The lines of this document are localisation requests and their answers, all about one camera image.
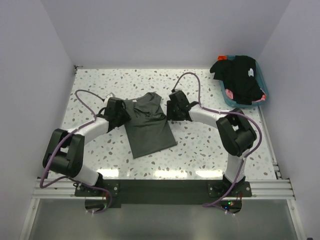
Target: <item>cable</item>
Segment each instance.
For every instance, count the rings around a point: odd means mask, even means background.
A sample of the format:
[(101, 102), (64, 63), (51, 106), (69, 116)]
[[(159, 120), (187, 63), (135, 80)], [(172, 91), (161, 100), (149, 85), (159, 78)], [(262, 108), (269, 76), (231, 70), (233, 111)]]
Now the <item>cable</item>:
[[(69, 132), (69, 133), (58, 143), (58, 145), (55, 147), (52, 155), (50, 156), (50, 158), (49, 158), (49, 160), (48, 160), (48, 162), (47, 162), (47, 164), (46, 164), (46, 166), (45, 166), (45, 168), (44, 168), (44, 171), (43, 171), (43, 174), (42, 174), (42, 177), (41, 177), (41, 180), (40, 180), (40, 184), (39, 184), (41, 189), (44, 189), (44, 188), (46, 188), (46, 187), (49, 187), (50, 185), (58, 182), (58, 181), (61, 180), (61, 179), (67, 179), (67, 178), (68, 178), (68, 179), (71, 179), (71, 178), (69, 178), (68, 176), (61, 176), (61, 177), (58, 177), (57, 179), (55, 179), (55, 180), (47, 183), (46, 185), (44, 185), (44, 181), (45, 181), (45, 178), (46, 178), (46, 176), (47, 176), (47, 173), (49, 172), (49, 169), (50, 169), (50, 166), (51, 166), (51, 164), (52, 164), (52, 161), (53, 161), (53, 159), (55, 158), (55, 156), (56, 156), (56, 154), (58, 153), (58, 151), (60, 150), (61, 146), (64, 144), (64, 142), (65, 142), (70, 136), (72, 136), (74, 133), (76, 133), (76, 132), (79, 131), (80, 129), (83, 129), (84, 127), (89, 126), (90, 124), (93, 124), (93, 123), (97, 120), (97, 115), (95, 114), (95, 112), (94, 112), (87, 104), (85, 104), (85, 102), (83, 102), (83, 101), (80, 99), (80, 97), (78, 96), (78, 92), (90, 93), (90, 94), (96, 96), (97, 98), (101, 99), (102, 101), (104, 101), (104, 99), (103, 99), (102, 97), (100, 97), (99, 95), (97, 95), (97, 94), (95, 94), (95, 93), (93, 93), (93, 92), (91, 92), (91, 91), (84, 90), (84, 89), (78, 89), (78, 90), (75, 91), (75, 93), (74, 93), (74, 94), (75, 94), (75, 97), (79, 100), (79, 102), (80, 102), (83, 106), (85, 106), (85, 107), (91, 112), (91, 114), (93, 115), (93, 120), (91, 120), (91, 121), (89, 121), (89, 122), (86, 122), (86, 123), (82, 124), (81, 126), (79, 126), (78, 128), (72, 130), (71, 132)], [(96, 186), (90, 186), (90, 185), (87, 185), (87, 184), (82, 183), (82, 182), (81, 182), (81, 184), (84, 185), (84, 186), (86, 186), (86, 187), (88, 187), (88, 188), (91, 188), (91, 189), (104, 191), (104, 192), (106, 192), (106, 193), (110, 196), (109, 204), (108, 204), (104, 209), (99, 210), (99, 211), (95, 211), (95, 212), (94, 212), (95, 214), (96, 214), (96, 213), (97, 213), (97, 214), (98, 214), (98, 213), (102, 213), (102, 212), (104, 212), (107, 208), (109, 208), (109, 207), (111, 206), (111, 204), (112, 204), (112, 196), (111, 196), (111, 193), (110, 193), (107, 189), (101, 188), (101, 187), (96, 187)]]
[[(184, 74), (182, 74), (182, 75), (179, 77), (179, 79), (176, 81), (176, 84), (174, 85), (174, 87), (173, 87), (173, 89), (172, 89), (172, 92), (175, 91), (175, 89), (176, 89), (176, 87), (177, 87), (180, 79), (181, 79), (184, 75), (187, 75), (187, 74), (190, 74), (190, 75), (195, 76), (195, 78), (196, 78), (197, 81), (198, 81), (198, 102), (199, 102), (199, 105), (200, 105), (200, 107), (201, 107), (202, 109), (204, 109), (204, 110), (206, 110), (206, 111), (209, 111), (209, 112), (211, 112), (211, 113), (219, 114), (219, 115), (221, 115), (221, 114), (226, 114), (226, 115), (227, 115), (227, 114), (233, 114), (233, 115), (237, 115), (237, 116), (244, 117), (244, 118), (248, 119), (248, 120), (257, 128), (258, 133), (259, 133), (258, 143), (257, 143), (257, 145), (256, 145), (251, 151), (249, 151), (249, 152), (244, 156), (244, 158), (247, 158), (250, 154), (252, 154), (255, 150), (257, 150), (258, 147), (260, 146), (261, 142), (262, 142), (262, 131), (261, 131), (259, 125), (258, 125), (252, 118), (250, 118), (250, 117), (248, 117), (247, 115), (244, 115), (244, 114), (242, 114), (242, 113), (233, 112), (233, 111), (219, 111), (219, 110), (210, 109), (210, 108), (207, 108), (207, 107), (202, 106), (202, 104), (201, 104), (201, 83), (200, 83), (199, 77), (198, 77), (195, 73), (193, 73), (193, 72), (185, 72)], [(216, 207), (216, 208), (218, 207), (218, 208), (219, 208), (219, 206), (216, 206), (216, 204), (219, 203), (222, 199), (224, 199), (224, 198), (231, 192), (231, 190), (234, 188), (234, 186), (235, 186), (236, 183), (237, 183), (237, 180), (238, 180), (238, 177), (239, 177), (239, 175), (240, 175), (240, 172), (241, 172), (241, 169), (242, 169), (243, 165), (244, 165), (244, 160), (241, 161), (240, 166), (239, 166), (239, 170), (238, 170), (238, 172), (236, 173), (235, 179), (234, 179), (233, 183), (231, 184), (230, 188), (225, 192), (225, 194), (224, 194), (222, 197), (220, 197), (218, 200), (216, 200), (216, 201), (214, 201), (214, 202), (212, 202), (212, 203), (204, 203), (204, 204), (202, 205), (203, 207), (206, 207), (206, 208), (207, 208), (207, 207)]]

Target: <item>white wall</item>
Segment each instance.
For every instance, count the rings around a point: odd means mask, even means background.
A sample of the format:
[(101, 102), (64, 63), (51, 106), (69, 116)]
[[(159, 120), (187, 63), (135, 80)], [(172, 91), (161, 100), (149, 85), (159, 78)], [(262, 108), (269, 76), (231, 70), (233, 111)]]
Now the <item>white wall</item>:
[(264, 114), (274, 151), (314, 239), (320, 239), (319, 13), (319, 0), (292, 0), (258, 59), (270, 92)]
[(19, 238), (35, 179), (73, 84), (39, 0), (0, 1), (0, 239)]
[(42, 0), (71, 60), (89, 68), (211, 67), (258, 58), (290, 0)]

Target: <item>blue basket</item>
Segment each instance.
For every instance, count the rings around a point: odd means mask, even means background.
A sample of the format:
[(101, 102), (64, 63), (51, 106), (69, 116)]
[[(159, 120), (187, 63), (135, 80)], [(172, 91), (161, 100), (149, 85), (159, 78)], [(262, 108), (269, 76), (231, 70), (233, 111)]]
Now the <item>blue basket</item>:
[[(235, 55), (227, 55), (228, 60), (233, 60), (235, 59)], [(265, 95), (266, 95), (266, 99), (269, 98), (269, 93), (268, 93), (268, 89), (264, 80), (264, 77), (262, 75), (261, 69), (257, 63), (257, 61), (255, 61), (255, 79), (258, 83), (258, 85), (260, 86), (260, 88), (264, 91)], [(221, 90), (222, 90), (222, 95), (223, 95), (223, 99), (224, 102), (229, 105), (230, 107), (234, 107), (234, 108), (252, 108), (252, 107), (257, 107), (260, 105), (263, 105), (266, 101), (260, 101), (260, 102), (253, 102), (251, 105), (245, 105), (245, 104), (239, 104), (237, 102), (235, 102), (234, 100), (230, 99), (227, 94), (226, 94), (226, 89), (225, 89), (225, 85), (223, 81), (220, 81), (220, 85), (221, 85)]]

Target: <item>clothing tag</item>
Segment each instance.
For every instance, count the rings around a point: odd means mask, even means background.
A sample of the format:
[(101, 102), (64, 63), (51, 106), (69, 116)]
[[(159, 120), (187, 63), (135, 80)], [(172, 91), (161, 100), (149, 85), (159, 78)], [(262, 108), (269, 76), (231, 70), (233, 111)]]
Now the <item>clothing tag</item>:
[(254, 77), (254, 70), (252, 68), (250, 68), (250, 70), (248, 71), (248, 75), (249, 77), (250, 76)]

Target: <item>white speckled tabletop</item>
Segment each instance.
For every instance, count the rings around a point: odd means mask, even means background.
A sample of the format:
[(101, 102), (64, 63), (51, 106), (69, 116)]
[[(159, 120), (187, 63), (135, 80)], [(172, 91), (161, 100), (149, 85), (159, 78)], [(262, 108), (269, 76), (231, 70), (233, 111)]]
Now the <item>white speckled tabletop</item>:
[[(110, 92), (121, 99), (134, 99), (147, 92), (162, 96), (161, 107), (166, 113), (166, 102), (177, 79), (185, 72), (196, 73), (201, 80), (201, 102), (204, 106), (232, 110), (225, 104), (220, 83), (213, 80), (208, 69), (79, 69), (63, 120), (63, 129), (83, 124), (92, 116), (76, 99), (77, 89), (90, 90), (101, 97)], [(197, 101), (197, 80), (186, 75), (177, 87), (187, 95), (189, 102)], [(101, 102), (88, 93), (79, 93), (96, 113)], [(261, 127), (257, 108), (243, 110)], [(227, 152), (222, 146), (218, 130), (199, 122), (171, 122), (169, 126), (177, 146), (133, 159), (125, 127), (99, 136), (84, 149), (84, 163), (104, 178), (112, 179), (221, 179), (227, 167)], [(265, 134), (260, 148), (245, 166), (248, 180), (276, 179), (272, 157)], [(48, 178), (58, 174), (50, 172)]]

